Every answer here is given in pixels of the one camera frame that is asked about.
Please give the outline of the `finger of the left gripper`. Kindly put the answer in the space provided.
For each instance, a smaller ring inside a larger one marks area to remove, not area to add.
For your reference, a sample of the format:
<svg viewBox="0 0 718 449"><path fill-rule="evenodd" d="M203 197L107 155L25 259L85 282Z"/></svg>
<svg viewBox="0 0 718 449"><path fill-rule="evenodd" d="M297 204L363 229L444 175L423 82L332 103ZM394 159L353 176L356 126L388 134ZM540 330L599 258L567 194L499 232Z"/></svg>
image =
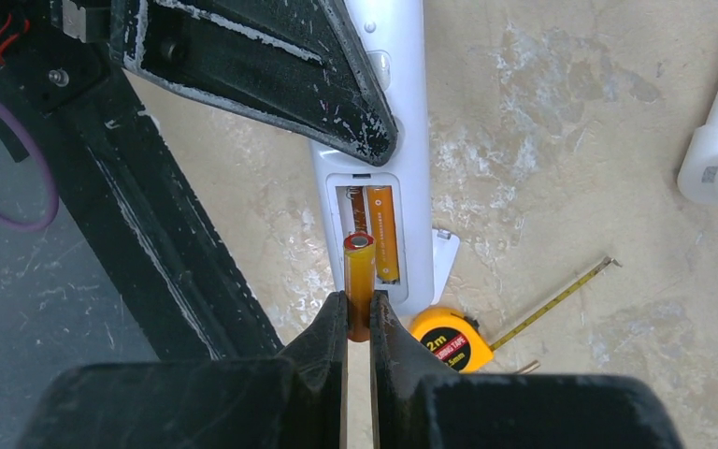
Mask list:
<svg viewBox="0 0 718 449"><path fill-rule="evenodd" d="M114 1L109 52L173 94L385 165L398 128L343 1Z"/></svg>

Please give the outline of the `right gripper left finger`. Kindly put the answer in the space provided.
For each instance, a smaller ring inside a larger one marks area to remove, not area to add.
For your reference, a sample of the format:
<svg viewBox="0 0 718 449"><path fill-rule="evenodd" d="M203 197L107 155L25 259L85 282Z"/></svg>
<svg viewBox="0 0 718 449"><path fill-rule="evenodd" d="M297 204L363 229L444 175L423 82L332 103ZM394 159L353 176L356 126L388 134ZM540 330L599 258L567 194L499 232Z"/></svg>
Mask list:
<svg viewBox="0 0 718 449"><path fill-rule="evenodd" d="M347 444L348 299L328 295L312 323L281 352L292 365L281 419L281 448Z"/></svg>

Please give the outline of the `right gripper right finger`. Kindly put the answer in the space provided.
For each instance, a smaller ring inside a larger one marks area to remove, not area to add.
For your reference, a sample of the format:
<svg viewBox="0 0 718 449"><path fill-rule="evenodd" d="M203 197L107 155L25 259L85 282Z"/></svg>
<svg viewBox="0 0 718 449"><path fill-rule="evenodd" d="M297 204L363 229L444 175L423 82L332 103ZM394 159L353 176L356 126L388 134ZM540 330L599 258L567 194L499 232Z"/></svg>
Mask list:
<svg viewBox="0 0 718 449"><path fill-rule="evenodd" d="M369 315L372 422L376 448L430 448L433 423L426 394L448 368L411 336L384 293Z"/></svg>

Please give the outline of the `white remote control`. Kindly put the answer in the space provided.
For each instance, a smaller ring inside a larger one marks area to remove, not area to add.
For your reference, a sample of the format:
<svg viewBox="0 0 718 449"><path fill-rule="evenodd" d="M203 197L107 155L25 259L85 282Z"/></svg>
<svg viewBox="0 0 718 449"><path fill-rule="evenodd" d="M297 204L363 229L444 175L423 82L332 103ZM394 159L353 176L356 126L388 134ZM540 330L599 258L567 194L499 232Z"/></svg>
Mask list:
<svg viewBox="0 0 718 449"><path fill-rule="evenodd" d="M415 315L435 297L427 116L424 5L420 1L349 1L353 30L375 70L398 129L388 162L374 167L310 142L323 233L337 290L344 287L343 240L354 229L352 186L392 191L399 275L376 280L399 316Z"/></svg>

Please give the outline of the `white battery cover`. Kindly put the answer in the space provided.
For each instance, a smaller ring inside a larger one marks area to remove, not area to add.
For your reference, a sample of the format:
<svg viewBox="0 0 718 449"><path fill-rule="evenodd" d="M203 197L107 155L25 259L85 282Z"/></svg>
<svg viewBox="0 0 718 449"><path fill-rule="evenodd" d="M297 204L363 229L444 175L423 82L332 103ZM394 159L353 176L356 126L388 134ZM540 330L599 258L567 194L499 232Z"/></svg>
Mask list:
<svg viewBox="0 0 718 449"><path fill-rule="evenodd" d="M447 229L432 230L434 296L432 305L439 303L451 275L461 240Z"/></svg>

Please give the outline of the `orange AAA battery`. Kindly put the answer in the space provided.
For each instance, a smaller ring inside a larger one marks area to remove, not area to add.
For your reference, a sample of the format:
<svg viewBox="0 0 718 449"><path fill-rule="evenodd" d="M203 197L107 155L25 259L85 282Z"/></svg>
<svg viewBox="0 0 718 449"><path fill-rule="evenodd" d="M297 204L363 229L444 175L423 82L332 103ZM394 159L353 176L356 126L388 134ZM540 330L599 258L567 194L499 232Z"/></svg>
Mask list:
<svg viewBox="0 0 718 449"><path fill-rule="evenodd" d="M370 338L370 306L375 294L375 240L364 231L351 233L343 241L344 292L349 301L349 339Z"/></svg>
<svg viewBox="0 0 718 449"><path fill-rule="evenodd" d="M371 235L375 239L377 276L383 283L400 280L393 190L391 186L365 189Z"/></svg>

